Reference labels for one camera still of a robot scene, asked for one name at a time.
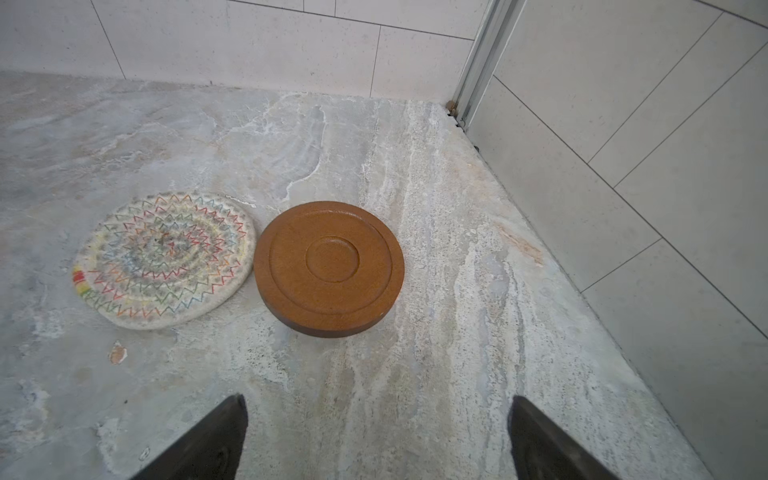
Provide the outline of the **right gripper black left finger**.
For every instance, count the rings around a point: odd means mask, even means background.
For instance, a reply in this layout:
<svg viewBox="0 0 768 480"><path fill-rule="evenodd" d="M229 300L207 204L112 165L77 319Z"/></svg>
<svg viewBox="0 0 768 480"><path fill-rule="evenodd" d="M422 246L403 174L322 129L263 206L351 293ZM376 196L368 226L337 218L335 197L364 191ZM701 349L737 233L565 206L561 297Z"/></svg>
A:
<svg viewBox="0 0 768 480"><path fill-rule="evenodd" d="M246 400L231 395L133 479L235 479L247 428Z"/></svg>

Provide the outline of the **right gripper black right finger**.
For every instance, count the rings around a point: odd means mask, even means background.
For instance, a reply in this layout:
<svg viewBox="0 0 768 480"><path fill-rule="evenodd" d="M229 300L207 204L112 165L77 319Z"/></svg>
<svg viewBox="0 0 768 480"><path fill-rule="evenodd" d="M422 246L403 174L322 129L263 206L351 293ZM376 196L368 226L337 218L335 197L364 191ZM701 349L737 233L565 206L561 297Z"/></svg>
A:
<svg viewBox="0 0 768 480"><path fill-rule="evenodd" d="M518 479L618 480L524 396L513 397L507 430Z"/></svg>

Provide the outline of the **multicolour woven rope coaster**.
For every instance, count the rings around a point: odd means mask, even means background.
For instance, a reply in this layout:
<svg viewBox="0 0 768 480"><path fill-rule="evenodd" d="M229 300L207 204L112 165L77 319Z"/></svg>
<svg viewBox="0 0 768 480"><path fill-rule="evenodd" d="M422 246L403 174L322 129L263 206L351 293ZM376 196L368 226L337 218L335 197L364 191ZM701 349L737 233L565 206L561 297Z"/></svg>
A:
<svg viewBox="0 0 768 480"><path fill-rule="evenodd" d="M72 269L75 291L111 323L155 330L222 305L252 270L257 230L233 199L164 192L107 215Z"/></svg>

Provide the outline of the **brown wooden coaster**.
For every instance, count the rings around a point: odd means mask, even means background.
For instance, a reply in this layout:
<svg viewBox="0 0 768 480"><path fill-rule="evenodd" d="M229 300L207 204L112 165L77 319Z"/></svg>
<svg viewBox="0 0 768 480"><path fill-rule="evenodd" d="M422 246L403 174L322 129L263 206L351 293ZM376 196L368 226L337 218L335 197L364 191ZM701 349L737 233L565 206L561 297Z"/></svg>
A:
<svg viewBox="0 0 768 480"><path fill-rule="evenodd" d="M394 306L405 261L392 231L354 205L316 201L278 215L258 239L253 271L268 310L301 333L361 333Z"/></svg>

